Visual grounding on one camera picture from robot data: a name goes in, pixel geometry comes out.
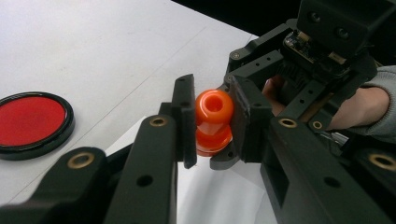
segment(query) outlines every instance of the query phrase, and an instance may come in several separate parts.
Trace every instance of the red disc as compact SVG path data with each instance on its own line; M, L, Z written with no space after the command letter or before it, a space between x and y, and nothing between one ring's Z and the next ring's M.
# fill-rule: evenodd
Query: red disc
M18 147L44 140L61 127L65 116L60 103L44 96L0 105L0 145Z

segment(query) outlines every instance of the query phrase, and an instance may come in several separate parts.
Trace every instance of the screw hole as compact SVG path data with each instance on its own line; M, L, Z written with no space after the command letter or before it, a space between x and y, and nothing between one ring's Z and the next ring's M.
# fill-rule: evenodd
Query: screw hole
M160 126L165 125L166 122L167 122L166 119L161 118L161 117L156 117L156 118L153 118L153 119L149 122L149 124L150 124L151 126L154 126L154 127L160 127Z
M369 156L372 164L386 170L396 171L396 160L387 155L372 154Z
M280 119L279 123L286 127L286 128L295 128L297 127L297 123L296 121L292 120L292 119Z

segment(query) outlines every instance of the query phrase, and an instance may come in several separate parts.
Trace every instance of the gray sleeve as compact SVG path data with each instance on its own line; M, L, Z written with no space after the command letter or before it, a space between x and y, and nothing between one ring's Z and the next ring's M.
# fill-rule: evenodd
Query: gray sleeve
M350 131L396 144L396 66L384 66L378 68L378 73L363 87L378 87L389 95L390 104L385 116L370 126L351 128Z

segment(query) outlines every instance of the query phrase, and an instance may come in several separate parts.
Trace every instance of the orange plastic part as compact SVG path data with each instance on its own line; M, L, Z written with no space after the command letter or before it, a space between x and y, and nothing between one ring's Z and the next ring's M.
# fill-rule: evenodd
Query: orange plastic part
M197 154L211 157L230 143L233 100L225 91L203 91L195 101Z

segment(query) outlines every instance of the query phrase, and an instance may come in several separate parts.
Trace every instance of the brass insert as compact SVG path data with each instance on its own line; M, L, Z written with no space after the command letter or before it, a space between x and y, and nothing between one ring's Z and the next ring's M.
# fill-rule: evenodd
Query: brass insert
M80 152L67 162L70 169L81 169L93 162L95 156L91 152Z

